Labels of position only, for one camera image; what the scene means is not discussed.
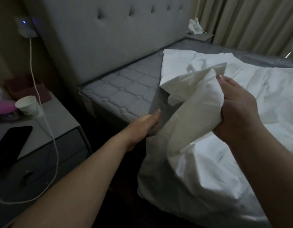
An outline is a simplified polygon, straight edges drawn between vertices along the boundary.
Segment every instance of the pink box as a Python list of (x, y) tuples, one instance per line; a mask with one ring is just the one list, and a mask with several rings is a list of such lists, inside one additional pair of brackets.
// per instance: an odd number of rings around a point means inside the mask
[[(34, 78), (38, 92), (40, 94), (41, 104), (50, 101), (52, 98), (45, 85), (40, 82), (37, 78)], [(10, 95), (15, 99), (19, 100), (23, 97), (34, 95), (38, 100), (38, 94), (35, 91), (33, 80), (31, 75), (25, 74), (17, 76), (15, 78), (5, 81), (5, 86), (9, 91)]]

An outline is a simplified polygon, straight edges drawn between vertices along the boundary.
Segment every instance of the crumpled white cloth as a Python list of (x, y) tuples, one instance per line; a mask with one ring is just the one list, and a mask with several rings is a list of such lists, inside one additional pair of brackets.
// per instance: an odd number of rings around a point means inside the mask
[(189, 20), (187, 33), (192, 35), (195, 35), (195, 34), (201, 35), (202, 33), (204, 33), (201, 25), (198, 22), (198, 18), (194, 18), (194, 20), (193, 19)]
[(266, 128), (293, 153), (293, 69), (245, 64), (232, 53), (164, 50), (160, 87), (184, 102), (146, 140), (138, 194), (159, 209), (205, 227), (270, 227), (228, 146), (211, 131), (221, 121), (218, 74), (257, 99)]

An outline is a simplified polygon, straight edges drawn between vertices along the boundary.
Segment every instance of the gray mattress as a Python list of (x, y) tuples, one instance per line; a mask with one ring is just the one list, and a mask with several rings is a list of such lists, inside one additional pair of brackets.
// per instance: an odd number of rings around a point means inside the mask
[[(248, 64), (293, 68), (293, 60), (290, 59), (268, 57), (190, 39), (178, 41), (166, 49), (194, 50), (199, 53), (233, 53), (235, 57)], [(162, 118), (157, 126), (161, 128), (180, 106), (179, 104), (171, 107), (167, 103), (169, 94), (159, 88), (162, 52), (163, 49), (82, 86), (80, 90), (92, 101), (95, 113), (113, 121), (114, 124), (124, 126), (137, 117), (161, 109)]]

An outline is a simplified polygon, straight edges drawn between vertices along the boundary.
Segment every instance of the beige curtain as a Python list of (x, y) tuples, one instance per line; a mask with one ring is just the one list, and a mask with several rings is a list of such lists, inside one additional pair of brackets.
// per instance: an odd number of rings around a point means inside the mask
[(213, 44), (282, 57), (293, 49), (293, 0), (192, 0), (192, 5), (191, 17), (214, 34)]

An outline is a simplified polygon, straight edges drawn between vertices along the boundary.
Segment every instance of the headboard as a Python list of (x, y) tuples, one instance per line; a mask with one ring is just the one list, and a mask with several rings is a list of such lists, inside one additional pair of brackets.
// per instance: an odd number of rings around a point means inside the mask
[(73, 88), (185, 37), (191, 0), (23, 0)]

